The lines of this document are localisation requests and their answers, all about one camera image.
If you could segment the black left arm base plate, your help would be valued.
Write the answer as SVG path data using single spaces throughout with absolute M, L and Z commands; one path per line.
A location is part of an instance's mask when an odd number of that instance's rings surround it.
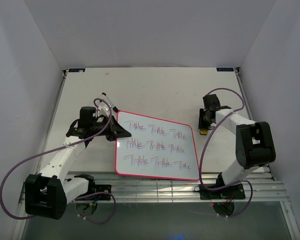
M 111 200 L 112 186 L 110 184 L 97 184 L 95 189 L 87 194 L 75 198 L 76 201 L 109 201 Z

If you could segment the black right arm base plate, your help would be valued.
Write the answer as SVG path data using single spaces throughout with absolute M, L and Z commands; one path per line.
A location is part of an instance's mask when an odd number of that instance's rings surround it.
M 246 198 L 242 184 L 232 185 L 218 191 L 206 190 L 198 185 L 193 192 L 198 193 L 201 200 L 244 200 Z

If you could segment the pink framed whiteboard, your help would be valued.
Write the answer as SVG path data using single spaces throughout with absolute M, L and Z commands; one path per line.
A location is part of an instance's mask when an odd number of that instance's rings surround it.
M 131 134 L 115 143 L 114 170 L 118 175 L 180 181 L 199 179 L 190 125 L 123 110 L 117 113 L 117 121 Z

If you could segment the aluminium extrusion rail frame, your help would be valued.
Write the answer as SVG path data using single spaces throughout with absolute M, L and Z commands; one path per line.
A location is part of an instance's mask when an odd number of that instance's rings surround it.
M 150 179 L 121 176 L 116 173 L 90 172 L 95 182 L 111 185 L 111 193 L 118 203 L 198 203 L 196 181 Z M 269 171 L 253 172 L 246 178 L 252 184 L 253 202 L 282 202 L 288 200 L 284 183 L 272 179 Z

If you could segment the blue table label right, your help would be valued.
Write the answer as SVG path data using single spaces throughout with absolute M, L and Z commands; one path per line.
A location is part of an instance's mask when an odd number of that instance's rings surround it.
M 217 72 L 233 72 L 234 69 L 232 67 L 217 67 Z

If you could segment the blue table label left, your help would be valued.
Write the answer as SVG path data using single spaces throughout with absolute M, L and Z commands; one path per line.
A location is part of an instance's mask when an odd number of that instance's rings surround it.
M 84 73 L 86 71 L 85 68 L 69 68 L 69 73 Z

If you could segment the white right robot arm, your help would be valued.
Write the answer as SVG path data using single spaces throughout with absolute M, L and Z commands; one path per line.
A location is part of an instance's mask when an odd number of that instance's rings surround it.
M 220 198 L 227 199 L 234 193 L 234 186 L 241 184 L 246 176 L 275 161 L 276 151 L 271 127 L 266 121 L 247 119 L 238 114 L 237 110 L 227 105 L 222 106 L 216 94 L 207 94 L 202 99 L 204 108 L 199 112 L 199 128 L 208 131 L 213 124 L 215 126 L 211 129 L 201 153 L 200 172 L 209 141 L 218 127 L 222 126 L 235 135 L 234 162 L 219 174 L 214 185 L 204 185 L 200 180 L 203 189 L 216 192 Z

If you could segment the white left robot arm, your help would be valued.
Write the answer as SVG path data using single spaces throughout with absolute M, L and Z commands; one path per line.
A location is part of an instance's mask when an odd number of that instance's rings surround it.
M 25 211 L 29 215 L 60 219 L 67 205 L 76 198 L 92 199 L 97 192 L 95 179 L 88 174 L 78 174 L 70 180 L 66 176 L 79 156 L 87 149 L 93 138 L 105 136 L 113 142 L 132 135 L 125 130 L 114 116 L 101 115 L 97 109 L 84 106 L 79 118 L 69 127 L 63 148 L 57 150 L 52 160 L 37 174 L 25 180 Z

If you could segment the blue table label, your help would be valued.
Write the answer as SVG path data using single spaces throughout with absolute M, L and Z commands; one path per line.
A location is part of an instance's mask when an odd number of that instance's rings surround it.
M 217 67 L 217 72 L 233 72 L 234 69 L 232 67 Z
M 85 68 L 69 68 L 69 73 L 84 73 L 86 71 Z

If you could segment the yellow whiteboard eraser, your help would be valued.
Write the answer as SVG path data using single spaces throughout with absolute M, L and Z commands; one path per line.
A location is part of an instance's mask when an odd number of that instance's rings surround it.
M 199 129 L 199 134 L 200 134 L 200 135 L 206 136 L 206 135 L 208 134 L 208 130 L 205 129 L 205 128 L 200 128 L 200 129 Z

